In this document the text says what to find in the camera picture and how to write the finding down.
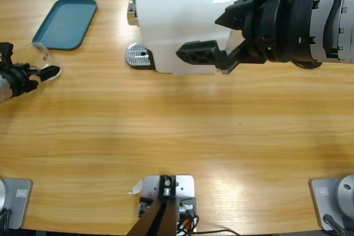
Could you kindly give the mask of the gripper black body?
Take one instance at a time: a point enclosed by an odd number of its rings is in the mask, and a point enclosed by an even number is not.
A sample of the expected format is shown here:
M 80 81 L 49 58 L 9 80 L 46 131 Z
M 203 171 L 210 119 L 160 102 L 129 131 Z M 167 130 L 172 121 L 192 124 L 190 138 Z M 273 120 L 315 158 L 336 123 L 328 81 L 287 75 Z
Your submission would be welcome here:
M 249 57 L 244 64 L 316 64 L 310 51 L 314 0 L 265 0 L 242 30 Z
M 8 70 L 8 82 L 12 90 L 12 95 L 20 96 L 35 90 L 39 82 L 31 80 L 30 76 L 38 76 L 38 74 L 39 71 L 31 68 L 29 64 L 15 64 Z

